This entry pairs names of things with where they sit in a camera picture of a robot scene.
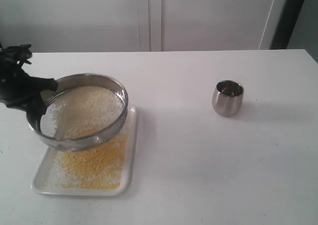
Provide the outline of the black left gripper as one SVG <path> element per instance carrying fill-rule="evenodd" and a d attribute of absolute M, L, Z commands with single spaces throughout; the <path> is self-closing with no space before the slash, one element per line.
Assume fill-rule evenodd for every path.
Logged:
<path fill-rule="evenodd" d="M 58 83 L 53 78 L 29 76 L 22 69 L 24 64 L 31 64 L 30 47 L 31 44 L 21 44 L 0 48 L 0 102 L 7 108 L 42 117 L 47 106 L 40 92 L 56 91 Z"/>

